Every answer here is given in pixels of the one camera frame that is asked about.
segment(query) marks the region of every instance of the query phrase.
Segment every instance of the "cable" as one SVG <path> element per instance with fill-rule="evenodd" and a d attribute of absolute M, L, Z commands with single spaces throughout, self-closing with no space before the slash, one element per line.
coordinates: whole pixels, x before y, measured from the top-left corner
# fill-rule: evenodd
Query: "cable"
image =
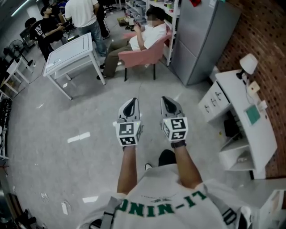
<path fill-rule="evenodd" d="M 254 104 L 255 104 L 254 99 L 253 99 L 253 98 L 249 95 L 249 93 L 247 92 L 247 83 L 248 83 L 248 81 L 249 81 L 249 79 L 247 79 L 247 80 L 246 80 L 246 83 L 245 83 L 245 96 L 246 96 L 246 99 L 247 99 L 248 103 L 249 103 L 250 105 L 254 105 Z"/>

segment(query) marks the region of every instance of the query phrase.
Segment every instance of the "white shirt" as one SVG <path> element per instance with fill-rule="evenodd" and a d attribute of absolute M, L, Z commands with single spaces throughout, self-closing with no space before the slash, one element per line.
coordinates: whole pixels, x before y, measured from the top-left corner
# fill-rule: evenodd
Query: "white shirt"
<path fill-rule="evenodd" d="M 224 203 L 236 213 L 241 206 L 247 206 L 232 189 L 215 180 L 188 189 L 180 184 L 177 165 L 152 168 L 128 195 L 99 195 L 94 210 L 77 229 L 88 229 L 90 223 L 101 219 L 110 196 L 124 199 L 115 213 L 113 229 L 235 229 L 236 221 L 228 226 L 224 223 L 224 211 L 219 211 L 211 195 L 217 198 L 216 202 Z"/>
<path fill-rule="evenodd" d="M 156 41 L 167 34 L 166 24 L 161 24 L 156 27 L 151 25 L 145 26 L 145 31 L 142 32 L 142 38 L 144 41 L 144 47 L 149 49 Z M 137 36 L 130 39 L 129 44 L 132 50 L 140 50 Z"/>
<path fill-rule="evenodd" d="M 65 18 L 72 18 L 72 22 L 78 28 L 86 27 L 97 21 L 93 12 L 93 6 L 97 0 L 69 0 L 65 7 Z"/>

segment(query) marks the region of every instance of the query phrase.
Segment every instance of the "ceiling light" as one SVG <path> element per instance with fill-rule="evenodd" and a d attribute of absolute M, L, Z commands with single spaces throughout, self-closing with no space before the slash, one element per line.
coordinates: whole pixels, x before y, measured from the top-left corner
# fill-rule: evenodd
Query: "ceiling light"
<path fill-rule="evenodd" d="M 26 5 L 28 1 L 30 0 L 27 0 L 26 2 L 24 2 L 18 9 L 16 9 L 16 11 L 11 16 L 13 17 L 24 5 Z"/>

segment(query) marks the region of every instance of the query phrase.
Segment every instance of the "gray refrigerator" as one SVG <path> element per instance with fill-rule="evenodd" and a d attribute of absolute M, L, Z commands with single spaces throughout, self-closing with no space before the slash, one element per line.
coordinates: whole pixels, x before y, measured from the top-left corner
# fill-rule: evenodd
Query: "gray refrigerator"
<path fill-rule="evenodd" d="M 171 68 L 184 85 L 210 76 L 239 20 L 241 11 L 219 0 L 194 7 L 182 0 Z"/>

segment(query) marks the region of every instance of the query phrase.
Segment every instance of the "gray floor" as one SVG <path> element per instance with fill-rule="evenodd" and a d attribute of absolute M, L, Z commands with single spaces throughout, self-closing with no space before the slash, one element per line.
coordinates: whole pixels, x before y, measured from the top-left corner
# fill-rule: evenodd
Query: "gray floor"
<path fill-rule="evenodd" d="M 120 37 L 124 28 L 109 15 L 107 23 L 113 38 Z M 160 130 L 160 97 L 169 96 L 183 107 L 189 121 L 188 150 L 203 179 L 216 178 L 233 188 L 249 180 L 246 172 L 225 172 L 219 163 L 218 151 L 226 138 L 223 120 L 206 123 L 198 102 L 209 85 L 204 82 L 186 88 L 162 63 L 157 64 L 157 79 L 152 68 L 136 67 L 107 80 L 105 86 L 96 79 L 92 66 L 71 73 L 72 81 L 65 90 L 73 96 L 69 101 L 51 82 L 41 76 L 43 57 L 36 57 L 36 69 L 30 85 L 21 84 L 21 93 L 14 98 L 8 133 L 8 182 L 15 186 L 23 208 L 37 217 L 39 224 L 50 229 L 75 228 L 94 203 L 82 198 L 116 191 L 122 160 L 122 148 L 115 135 L 113 122 L 119 107 L 132 97 L 139 98 L 144 132 L 137 147 L 139 177 L 144 165 L 157 165 L 160 153 L 170 148 Z M 90 132 L 90 137 L 68 143 L 74 136 Z M 49 201 L 43 202 L 41 193 Z M 71 205 L 64 215 L 61 202 Z"/>

